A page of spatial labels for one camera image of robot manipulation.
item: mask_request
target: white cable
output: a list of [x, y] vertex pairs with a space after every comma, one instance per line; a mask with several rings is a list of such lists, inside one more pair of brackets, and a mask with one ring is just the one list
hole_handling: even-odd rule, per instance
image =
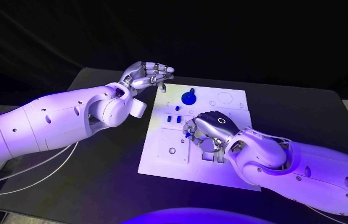
[[277, 139], [280, 139], [280, 140], [286, 140], [287, 142], [290, 142], [290, 140], [289, 140], [287, 138], [284, 138], [284, 137], [276, 137], [276, 136], [267, 135], [267, 134], [264, 134], [264, 133], [256, 131], [256, 130], [251, 129], [250, 127], [246, 127], [246, 128], [247, 128], [250, 131], [256, 132], [257, 134], [260, 134], [260, 135], [263, 135], [263, 136], [266, 136], [266, 137], [273, 137], [273, 138], [277, 138]]
[[315, 208], [312, 208], [309, 205], [307, 205], [307, 207], [315, 211], [315, 212], [318, 212], [320, 215], [323, 215], [326, 218], [329, 218], [330, 220], [333, 220], [333, 221], [336, 221], [338, 223], [341, 223], [341, 224], [346, 224], [345, 222], [341, 222], [341, 221], [338, 221], [336, 219], [333, 219], [333, 218], [330, 218], [329, 216], [326, 216], [323, 213], [320, 213]]
[[70, 151], [70, 154], [69, 154], [69, 156], [67, 156], [67, 158], [66, 158], [66, 160], [63, 161], [63, 163], [62, 163], [62, 165], [56, 168], [56, 170], [41, 179], [41, 180], [39, 180], [36, 183], [33, 183], [31, 185], [28, 185], [27, 187], [24, 187], [24, 188], [21, 188], [21, 189], [18, 189], [18, 190], [14, 190], [14, 191], [10, 191], [10, 192], [5, 192], [5, 193], [0, 193], [0, 195], [5, 195], [5, 194], [11, 194], [11, 193], [14, 193], [14, 192], [17, 192], [17, 191], [21, 191], [21, 190], [24, 190], [24, 189], [27, 189], [28, 187], [31, 187], [31, 186], [34, 186], [36, 184], [39, 184], [41, 181], [44, 181], [56, 172], [57, 172], [57, 170], [62, 168], [62, 166], [64, 165], [64, 163], [66, 163], [66, 161], [69, 160], [69, 158], [70, 158], [70, 155], [72, 155], [72, 153], [73, 153], [73, 151], [74, 151], [74, 149], [76, 149], [76, 146], [77, 146], [77, 142], [76, 142], [76, 144], [74, 144], [74, 147], [73, 147], [73, 149], [72, 149], [72, 151]]
[[72, 146], [72, 144], [54, 156], [51, 156], [47, 160], [44, 160], [41, 163], [39, 163], [33, 167], [30, 167], [30, 168], [24, 169], [23, 171], [18, 171], [17, 173], [14, 173], [14, 174], [11, 174], [11, 175], [0, 178], [0, 181], [8, 179], [10, 177], [13, 177], [13, 176], [16, 176], [18, 174], [21, 174], [23, 172], [31, 170], [33, 168], [36, 168], [37, 166], [40, 166], [41, 164], [44, 164], [46, 162], [49, 162], [53, 158], [56, 158], [69, 149], [70, 146]]

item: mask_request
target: dark table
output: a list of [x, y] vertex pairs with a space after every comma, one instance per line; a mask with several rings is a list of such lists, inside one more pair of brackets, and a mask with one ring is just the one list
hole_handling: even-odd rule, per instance
[[[119, 71], [85, 68], [69, 90], [105, 85], [119, 77]], [[168, 83], [244, 90], [254, 129], [348, 154], [348, 111], [335, 92], [184, 77], [175, 77]], [[174, 207], [234, 211], [276, 223], [330, 223], [305, 205], [267, 189], [256, 192], [136, 173], [155, 90], [149, 87], [136, 96], [148, 105], [142, 118], [129, 116], [119, 127], [80, 141], [72, 158], [47, 180], [0, 196], [0, 209], [82, 224], [119, 223]], [[46, 177], [70, 150], [8, 179], [1, 192], [23, 188]], [[26, 155], [17, 170], [56, 152], [59, 150]], [[333, 217], [348, 222], [346, 217]]]

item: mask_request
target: dark backdrop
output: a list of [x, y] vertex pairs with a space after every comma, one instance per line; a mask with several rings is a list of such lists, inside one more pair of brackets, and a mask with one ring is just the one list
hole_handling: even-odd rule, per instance
[[345, 0], [0, 0], [0, 104], [83, 67], [332, 89], [348, 99]]

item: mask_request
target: blue knob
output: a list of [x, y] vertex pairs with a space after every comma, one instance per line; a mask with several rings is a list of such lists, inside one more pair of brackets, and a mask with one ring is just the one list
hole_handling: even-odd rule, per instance
[[192, 105], [195, 103], [194, 89], [191, 88], [181, 96], [181, 101], [185, 105]]

